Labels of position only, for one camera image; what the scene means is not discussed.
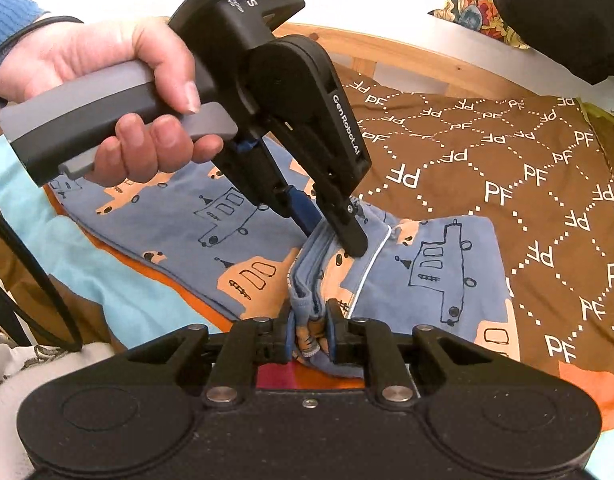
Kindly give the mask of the person's left hand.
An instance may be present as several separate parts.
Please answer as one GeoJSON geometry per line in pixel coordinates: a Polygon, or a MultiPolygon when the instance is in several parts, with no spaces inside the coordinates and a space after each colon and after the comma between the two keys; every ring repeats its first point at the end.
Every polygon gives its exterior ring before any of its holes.
{"type": "MultiPolygon", "coordinates": [[[[158,93],[174,110],[200,110],[192,53],[161,18],[135,23],[44,25],[26,35],[4,56],[0,98],[20,103],[107,66],[139,58],[155,75],[158,93]]],[[[208,162],[223,148],[214,134],[194,142],[177,118],[164,115],[144,124],[128,114],[115,134],[102,142],[88,179],[106,188],[124,180],[147,182],[189,162],[208,162]]]]}

